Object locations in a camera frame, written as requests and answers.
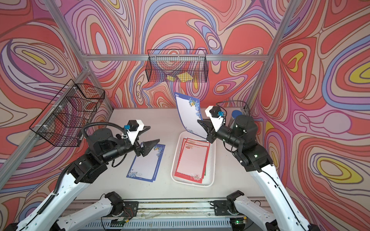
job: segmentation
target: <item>black cable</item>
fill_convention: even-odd
[[[225,147],[225,149],[227,150],[227,151],[229,151],[229,152],[231,152],[232,153],[232,151],[231,150],[229,150],[229,149],[227,149],[226,148],[226,146],[225,146],[225,141],[223,142],[223,146]]]
[[[226,205],[219,205],[219,204],[215,203],[214,201],[211,201],[209,204],[213,207],[228,208]]]
[[[248,108],[248,114],[250,115],[250,108],[249,108],[249,106],[248,106],[247,102],[242,101],[242,100],[228,100],[228,101],[222,101],[222,102],[218,102],[218,103],[216,103],[216,105],[217,105],[217,106],[220,106],[220,105],[218,105],[219,103],[229,103],[229,102],[242,102],[242,103],[244,103],[244,104],[245,104],[245,106],[244,106],[244,110],[245,110],[245,107],[247,107],[247,108]]]
[[[127,153],[123,156],[123,158],[122,158],[122,160],[117,164],[117,165],[115,165],[115,166],[113,166],[113,164],[114,164],[114,160],[112,161],[112,167],[117,167],[118,165],[120,165],[124,160],[125,160],[125,158],[126,158],[126,156],[127,156]]]
[[[246,227],[245,229],[243,229],[243,231],[246,230],[247,228],[251,227],[253,225],[253,223],[254,222],[252,221],[252,224],[250,224],[248,227]]]
[[[228,112],[225,110],[225,108],[223,108],[220,105],[218,105],[218,103],[216,103],[216,105],[219,106],[220,108],[222,108],[225,111],[225,120],[226,120],[226,116],[228,115]]]
[[[59,187],[60,187],[60,184],[62,183],[62,179],[65,175],[65,173],[67,172],[68,168],[73,164],[70,163],[69,165],[67,165],[67,167],[65,167],[62,172],[60,173],[59,177],[58,177],[58,180],[57,180],[57,183],[55,185],[55,188],[54,188],[54,191],[53,191],[53,194],[49,196],[49,198],[47,199],[47,201],[45,202],[45,204],[43,204],[43,206],[37,211],[37,214],[41,214],[47,207],[48,205],[52,202],[52,200],[54,199],[54,197],[57,195],[58,191],[59,191]]]
[[[257,170],[258,172],[260,172],[260,171],[261,171],[261,172],[264,172],[265,174],[267,174],[267,175],[268,175],[268,176],[269,176],[269,177],[274,181],[275,185],[277,185],[277,186],[278,186],[278,184],[277,184],[277,182],[274,180],[274,178],[273,178],[272,176],[270,176],[270,174],[268,174],[267,172],[263,171],[262,169],[258,169],[258,168],[251,167],[251,166],[246,166],[246,167],[251,168],[251,169],[254,169],[254,170]],[[283,195],[283,197],[284,197],[285,201],[286,201],[286,202],[287,202],[287,204],[289,205],[289,208],[290,208],[290,210],[292,211],[292,213],[294,214],[295,218],[297,219],[297,221],[299,221],[299,219],[298,219],[297,215],[295,214],[295,212],[294,212],[293,208],[291,207],[291,205],[290,205],[290,203],[289,203],[288,199],[286,198],[286,196],[284,195],[283,191],[281,190],[281,188],[280,188],[280,187],[278,187],[278,188],[279,188],[279,190],[280,190],[281,194]],[[302,225],[301,223],[299,223],[299,224],[301,225],[302,229],[303,229],[304,231],[306,231],[306,229],[303,227],[303,225]]]
[[[274,178],[273,178],[272,176],[270,176],[270,174],[268,174],[267,172],[263,171],[262,169],[255,168],[255,167],[250,167],[250,166],[247,166],[247,167],[248,167],[248,168],[251,168],[251,169],[255,169],[255,170],[257,170],[257,171],[261,171],[261,172],[263,172],[263,173],[267,174],[267,175],[271,178],[271,180],[273,180],[273,181],[274,181],[275,185],[276,185],[276,186],[278,186],[278,184],[277,184],[277,182],[274,180]],[[299,221],[299,219],[298,219],[297,215],[295,214],[295,212],[294,212],[293,208],[290,206],[289,201],[288,201],[288,199],[286,198],[286,196],[284,195],[283,191],[281,190],[281,188],[280,188],[280,187],[278,187],[278,188],[279,188],[279,190],[280,190],[281,194],[283,195],[283,197],[284,197],[285,201],[288,203],[289,208],[290,208],[290,210],[292,211],[292,213],[294,214],[295,218],[297,219],[297,221]],[[303,229],[304,231],[306,231],[306,229],[303,227],[303,225],[302,225],[301,223],[299,223],[299,224],[301,225],[302,229]]]
[[[256,203],[256,201],[258,201],[258,202],[259,202],[259,206],[261,207],[261,201],[259,201],[259,200],[255,200],[255,203]]]
[[[36,214],[36,216],[34,216],[33,218],[32,218],[32,220],[30,220],[30,222],[28,222],[27,223],[27,225],[25,225],[23,228],[21,228],[19,231],[21,231],[21,230],[23,230],[25,227],[27,227],[32,221],[33,221],[33,219],[35,219],[36,217],[37,217],[37,215],[38,214]]]
[[[81,128],[82,135],[84,135],[85,138],[89,137],[87,135],[87,133],[86,133],[86,129],[88,129],[89,127],[92,127],[92,126],[97,126],[97,125],[111,126],[111,127],[114,127],[114,128],[117,128],[118,130],[120,130],[124,135],[127,134],[126,129],[122,128],[121,126],[119,126],[119,125],[117,125],[115,123],[110,123],[110,122],[93,122],[93,123],[88,123],[83,128]]]
[[[104,225],[103,225],[103,219],[102,219],[102,217],[100,217],[100,221],[101,221],[101,226],[103,226],[103,229],[104,229],[105,231],[107,231],[107,230],[105,229]]]

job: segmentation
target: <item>blue floral stationery paper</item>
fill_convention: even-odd
[[[147,156],[135,156],[126,177],[149,182],[155,181],[164,147],[165,145],[157,144]]]
[[[204,128],[198,123],[202,119],[200,101],[197,98],[175,92],[177,111],[184,128],[202,138],[207,137]]]

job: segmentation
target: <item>black wire basket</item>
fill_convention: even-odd
[[[148,55],[148,82],[207,82],[205,49],[153,49]]]
[[[105,91],[90,84],[74,82],[66,91],[65,97],[52,106],[49,117],[42,124],[37,124],[40,115],[50,109],[54,99],[39,114],[30,129],[56,147],[78,147],[83,139],[81,128],[94,118],[105,98]]]

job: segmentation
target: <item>paper sheet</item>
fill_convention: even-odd
[[[188,143],[187,139],[183,139],[175,176],[201,183],[205,174],[208,152],[209,146]]]
[[[197,98],[175,93],[177,110],[184,128],[202,138],[207,137],[207,132],[198,123],[202,119],[200,101]]]
[[[135,156],[126,177],[153,182],[157,177],[164,148],[165,145],[157,144],[147,156]]]

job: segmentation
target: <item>psychedelic patterned wall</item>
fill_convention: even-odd
[[[35,117],[81,71],[42,1],[0,1],[0,167]],[[95,121],[106,121],[100,107]],[[0,190],[0,230],[23,219],[54,188],[61,169],[87,148],[53,147],[41,140]]]
[[[370,227],[370,2],[304,0],[252,108],[289,194],[321,230]]]
[[[68,0],[60,3],[86,54],[147,54],[147,49],[207,49],[209,54],[266,54],[286,1]],[[113,107],[174,107],[174,92],[205,107],[245,100],[261,62],[213,61],[205,83],[148,83],[145,62],[90,63]]]
[[[145,62],[93,61],[90,66],[114,108],[176,107],[174,92],[200,99],[207,107],[225,99],[245,100],[261,61],[221,61],[219,74],[209,71],[204,82],[148,82]]]

